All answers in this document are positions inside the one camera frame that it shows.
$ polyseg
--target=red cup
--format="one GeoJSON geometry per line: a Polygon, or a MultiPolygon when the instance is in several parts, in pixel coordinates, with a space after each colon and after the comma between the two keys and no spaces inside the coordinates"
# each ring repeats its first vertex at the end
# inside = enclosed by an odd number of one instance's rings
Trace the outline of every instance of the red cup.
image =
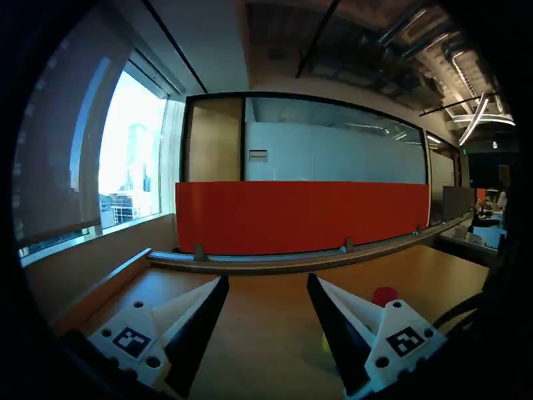
{"type": "Polygon", "coordinates": [[[374,295],[372,296],[372,302],[380,307],[385,307],[389,301],[396,299],[399,299],[399,296],[394,287],[379,287],[374,290],[374,295]]]}

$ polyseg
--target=window sill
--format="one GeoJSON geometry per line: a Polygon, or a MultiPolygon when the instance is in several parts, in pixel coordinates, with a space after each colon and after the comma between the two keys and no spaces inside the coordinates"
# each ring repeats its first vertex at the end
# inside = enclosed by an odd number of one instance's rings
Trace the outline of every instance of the window sill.
{"type": "Polygon", "coordinates": [[[26,267],[26,266],[28,266],[28,265],[36,262],[36,261],[42,260],[42,259],[44,259],[44,258],[46,258],[46,257],[48,257],[48,256],[50,256],[52,254],[59,253],[59,252],[61,252],[63,250],[70,249],[71,247],[80,245],[82,243],[86,243],[86,242],[94,240],[94,239],[98,239],[99,237],[104,237],[105,235],[109,235],[109,234],[114,233],[114,232],[118,232],[118,231],[122,231],[124,229],[128,229],[128,228],[130,228],[132,226],[135,226],[135,225],[138,225],[140,223],[144,223],[144,222],[147,222],[147,221],[151,221],[153,219],[157,219],[157,218],[163,217],[166,214],[167,213],[152,214],[152,215],[149,215],[148,217],[139,218],[139,219],[136,219],[134,221],[126,222],[126,223],[123,223],[123,224],[120,224],[120,225],[116,225],[114,227],[103,229],[101,235],[98,235],[96,233],[88,233],[86,235],[83,235],[83,236],[80,236],[80,237],[76,237],[74,239],[70,239],[70,240],[64,241],[62,243],[58,243],[58,244],[56,244],[54,246],[47,247],[46,249],[42,249],[42,250],[36,251],[35,253],[27,255],[26,257],[22,257],[20,259],[21,260],[21,266],[22,267],[26,267]]]}

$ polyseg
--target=wall vent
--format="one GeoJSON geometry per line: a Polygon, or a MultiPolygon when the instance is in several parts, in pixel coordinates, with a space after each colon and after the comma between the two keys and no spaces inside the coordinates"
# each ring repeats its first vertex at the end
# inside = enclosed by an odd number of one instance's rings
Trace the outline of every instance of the wall vent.
{"type": "Polygon", "coordinates": [[[250,150],[248,160],[251,163],[266,163],[268,161],[267,150],[250,150]]]}

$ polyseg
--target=wooden table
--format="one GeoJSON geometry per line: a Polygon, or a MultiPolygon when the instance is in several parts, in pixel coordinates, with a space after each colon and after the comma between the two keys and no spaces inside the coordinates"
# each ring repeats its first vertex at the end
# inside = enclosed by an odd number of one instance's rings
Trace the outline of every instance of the wooden table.
{"type": "MultiPolygon", "coordinates": [[[[368,300],[377,287],[394,287],[433,322],[479,292],[487,272],[417,245],[317,275],[368,300]]],[[[148,269],[81,329],[90,334],[127,303],[158,305],[214,277],[148,269]]],[[[342,381],[333,358],[322,350],[322,329],[306,279],[306,273],[230,277],[230,291],[190,399],[342,399],[342,381]]]]}

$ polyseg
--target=window blind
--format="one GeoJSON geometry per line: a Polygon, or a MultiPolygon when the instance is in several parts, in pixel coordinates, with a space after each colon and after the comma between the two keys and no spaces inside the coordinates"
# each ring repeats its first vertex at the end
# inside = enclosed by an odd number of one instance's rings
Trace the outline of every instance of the window blind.
{"type": "Polygon", "coordinates": [[[103,126],[132,50],[95,9],[48,60],[25,110],[13,166],[20,247],[99,224],[103,126]]]}

